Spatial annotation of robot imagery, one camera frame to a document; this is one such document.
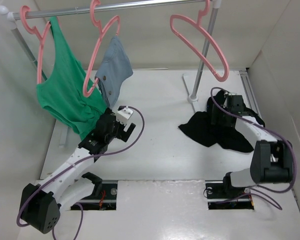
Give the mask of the black t shirt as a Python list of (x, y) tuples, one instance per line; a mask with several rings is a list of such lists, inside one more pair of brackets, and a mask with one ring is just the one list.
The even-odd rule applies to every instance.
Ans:
[(205, 147), (219, 144), (226, 150), (240, 153), (253, 152), (253, 146), (235, 128), (211, 124), (214, 107), (215, 104), (209, 98), (206, 104), (206, 111), (196, 112), (187, 123), (179, 125), (178, 128), (191, 140)]

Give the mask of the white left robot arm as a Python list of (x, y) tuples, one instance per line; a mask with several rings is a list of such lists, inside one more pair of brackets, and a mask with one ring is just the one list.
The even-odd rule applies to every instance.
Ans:
[(136, 125), (127, 126), (134, 111), (121, 106), (117, 112), (106, 109), (94, 129), (82, 140), (70, 157), (44, 180), (29, 183), (22, 191), (16, 223), (32, 226), (43, 234), (53, 230), (61, 213), (85, 197), (101, 194), (102, 179), (87, 169), (101, 156), (107, 156), (113, 139), (127, 142)]

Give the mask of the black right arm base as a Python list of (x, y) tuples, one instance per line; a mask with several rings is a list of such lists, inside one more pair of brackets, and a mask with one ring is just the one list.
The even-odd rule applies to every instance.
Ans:
[(230, 173), (222, 180), (207, 180), (203, 196), (207, 198), (209, 210), (254, 210), (250, 189), (234, 187)]

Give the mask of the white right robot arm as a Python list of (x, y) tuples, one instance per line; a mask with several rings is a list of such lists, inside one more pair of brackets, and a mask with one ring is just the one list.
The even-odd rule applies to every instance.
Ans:
[(230, 127), (238, 131), (253, 146), (250, 166), (240, 171), (228, 172), (223, 178), (221, 191), (233, 197), (240, 188), (259, 187), (266, 184), (288, 184), (277, 190), (282, 194), (291, 190), (297, 176), (296, 156), (291, 143), (280, 134), (267, 129), (264, 121), (252, 109), (246, 107), (243, 97), (228, 91), (223, 92), (224, 101), (213, 102), (212, 124)]

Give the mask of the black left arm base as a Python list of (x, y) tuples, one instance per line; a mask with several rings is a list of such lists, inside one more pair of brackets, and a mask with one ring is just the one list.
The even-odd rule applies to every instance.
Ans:
[(91, 172), (85, 173), (82, 177), (94, 184), (92, 193), (78, 202), (84, 211), (115, 211), (117, 209), (117, 180), (102, 180)]

